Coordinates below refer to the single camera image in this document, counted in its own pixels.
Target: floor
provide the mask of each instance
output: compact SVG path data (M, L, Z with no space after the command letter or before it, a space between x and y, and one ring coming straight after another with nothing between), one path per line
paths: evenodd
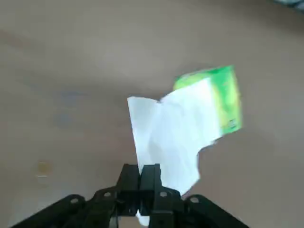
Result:
M302 227L303 42L304 15L269 0L1 0L0 226L116 183L136 162L128 96L232 64L244 128L200 153L191 192Z

